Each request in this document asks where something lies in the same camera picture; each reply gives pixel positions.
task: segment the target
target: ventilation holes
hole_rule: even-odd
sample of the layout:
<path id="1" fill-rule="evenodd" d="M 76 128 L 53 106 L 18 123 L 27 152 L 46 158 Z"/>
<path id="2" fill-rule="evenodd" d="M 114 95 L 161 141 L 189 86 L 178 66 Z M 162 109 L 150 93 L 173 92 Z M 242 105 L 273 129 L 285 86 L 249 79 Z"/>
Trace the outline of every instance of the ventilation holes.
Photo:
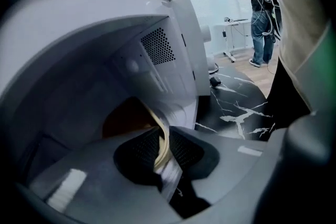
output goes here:
<path id="1" fill-rule="evenodd" d="M 154 65 L 175 60 L 173 50 L 162 28 L 141 38 L 141 43 Z"/>

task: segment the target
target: white table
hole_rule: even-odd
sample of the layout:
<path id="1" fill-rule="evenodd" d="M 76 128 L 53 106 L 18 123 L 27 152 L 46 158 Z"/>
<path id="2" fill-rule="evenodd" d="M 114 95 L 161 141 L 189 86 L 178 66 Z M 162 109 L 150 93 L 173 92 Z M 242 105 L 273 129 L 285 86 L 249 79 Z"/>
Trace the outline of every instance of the white table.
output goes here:
<path id="1" fill-rule="evenodd" d="M 232 62 L 236 59 L 232 55 L 233 51 L 249 48 L 253 46 L 251 37 L 250 19 L 238 22 L 224 22 L 220 25 L 214 25 L 213 29 L 213 42 L 224 50 L 220 54 L 227 56 Z"/>

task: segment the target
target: white machine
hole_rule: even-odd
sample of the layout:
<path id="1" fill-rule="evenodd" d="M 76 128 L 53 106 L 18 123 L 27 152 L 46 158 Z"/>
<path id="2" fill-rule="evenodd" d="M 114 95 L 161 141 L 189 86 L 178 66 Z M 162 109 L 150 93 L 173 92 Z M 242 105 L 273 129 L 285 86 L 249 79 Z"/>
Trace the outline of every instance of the white machine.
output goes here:
<path id="1" fill-rule="evenodd" d="M 169 125 L 193 129 L 198 96 L 210 91 L 189 0 L 10 2 L 0 30 L 0 106 L 15 162 L 38 132 L 69 149 L 96 140 L 130 96 Z"/>
<path id="2" fill-rule="evenodd" d="M 214 48 L 214 55 L 224 54 L 235 62 L 236 58 L 233 56 L 235 51 L 253 47 L 250 21 L 224 22 L 212 26 L 211 45 Z"/>

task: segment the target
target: blue jeans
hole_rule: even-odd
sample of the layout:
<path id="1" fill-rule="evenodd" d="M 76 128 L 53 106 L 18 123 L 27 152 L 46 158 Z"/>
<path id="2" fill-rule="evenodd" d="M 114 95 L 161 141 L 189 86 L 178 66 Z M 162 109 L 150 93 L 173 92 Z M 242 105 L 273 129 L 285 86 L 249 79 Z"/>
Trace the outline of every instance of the blue jeans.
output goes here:
<path id="1" fill-rule="evenodd" d="M 263 36 L 263 32 L 270 30 L 270 22 L 264 10 L 253 12 L 251 20 L 251 35 L 254 45 L 253 62 L 268 63 L 272 58 L 274 43 L 272 36 Z"/>

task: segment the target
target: black cable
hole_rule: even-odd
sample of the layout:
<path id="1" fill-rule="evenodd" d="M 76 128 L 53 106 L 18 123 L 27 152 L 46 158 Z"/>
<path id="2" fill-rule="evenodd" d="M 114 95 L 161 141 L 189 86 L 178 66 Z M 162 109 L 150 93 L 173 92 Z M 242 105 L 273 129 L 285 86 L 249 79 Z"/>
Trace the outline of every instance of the black cable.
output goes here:
<path id="1" fill-rule="evenodd" d="M 215 70 L 214 71 L 209 71 L 209 74 L 216 73 L 219 70 L 218 64 L 215 63 Z"/>
<path id="2" fill-rule="evenodd" d="M 269 71 L 269 69 L 268 69 L 268 64 L 267 64 L 267 70 L 268 70 L 268 72 L 270 72 L 272 75 L 275 75 L 275 73 L 272 73 L 271 71 Z"/>
<path id="3" fill-rule="evenodd" d="M 236 31 L 238 32 L 238 33 L 240 33 L 242 36 L 244 36 L 244 37 L 249 37 L 249 36 L 251 36 L 251 35 L 244 35 L 244 34 L 242 34 L 234 25 L 231 25 L 231 26 L 233 26 L 235 29 L 236 29 Z"/>
<path id="4" fill-rule="evenodd" d="M 269 20 L 269 22 L 270 22 L 270 24 L 271 24 L 271 29 L 270 29 L 270 31 L 267 32 L 267 33 L 265 32 L 265 34 L 263 33 L 263 35 L 264 35 L 264 36 L 272 35 L 272 32 L 273 32 L 273 30 L 274 30 L 274 28 L 273 28 L 273 23 L 272 23 L 272 19 L 271 19 L 271 17 L 269 16 L 269 14 L 268 14 L 268 12 L 266 11 L 266 9 L 265 9 L 265 7 L 263 6 L 263 4 L 260 2 L 260 0 L 257 0 L 257 1 L 258 1 L 259 5 L 261 6 L 261 9 L 263 9 L 263 10 L 265 11 L 266 16 L 267 16 L 267 18 L 268 18 L 268 20 Z"/>
<path id="5" fill-rule="evenodd" d="M 233 50 L 232 50 L 232 51 L 234 51 L 234 50 L 235 50 L 235 44 L 233 43 L 232 27 L 230 27 L 230 29 L 231 29 L 232 46 L 233 46 Z"/>

